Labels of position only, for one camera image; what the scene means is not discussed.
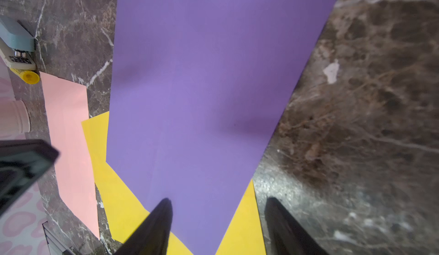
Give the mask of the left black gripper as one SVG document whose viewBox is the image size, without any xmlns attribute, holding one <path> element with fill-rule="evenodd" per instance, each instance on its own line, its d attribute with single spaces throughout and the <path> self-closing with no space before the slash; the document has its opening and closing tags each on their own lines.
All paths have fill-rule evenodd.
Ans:
<svg viewBox="0 0 439 255">
<path fill-rule="evenodd" d="M 57 161 L 59 151 L 44 140 L 1 141 L 1 214 Z"/>
</svg>

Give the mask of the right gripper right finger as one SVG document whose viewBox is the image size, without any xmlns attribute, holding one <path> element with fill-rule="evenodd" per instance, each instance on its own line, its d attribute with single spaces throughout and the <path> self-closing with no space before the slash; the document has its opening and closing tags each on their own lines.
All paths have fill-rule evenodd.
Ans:
<svg viewBox="0 0 439 255">
<path fill-rule="evenodd" d="M 266 201 L 265 219 L 277 255 L 328 255 L 275 197 Z"/>
</svg>

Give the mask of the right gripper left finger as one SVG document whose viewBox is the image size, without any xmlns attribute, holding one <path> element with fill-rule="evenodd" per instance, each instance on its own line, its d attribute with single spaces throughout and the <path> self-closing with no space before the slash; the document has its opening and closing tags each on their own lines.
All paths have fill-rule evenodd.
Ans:
<svg viewBox="0 0 439 255">
<path fill-rule="evenodd" d="M 172 203 L 168 198 L 165 198 L 160 201 L 114 255 L 167 254 L 172 220 Z"/>
</svg>

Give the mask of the purple paper sheet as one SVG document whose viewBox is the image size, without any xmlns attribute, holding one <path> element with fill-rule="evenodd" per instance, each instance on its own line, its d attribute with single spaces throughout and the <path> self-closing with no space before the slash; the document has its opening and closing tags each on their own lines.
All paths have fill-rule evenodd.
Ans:
<svg viewBox="0 0 439 255">
<path fill-rule="evenodd" d="M 336 0 L 117 0 L 106 162 L 216 253 Z"/>
</svg>

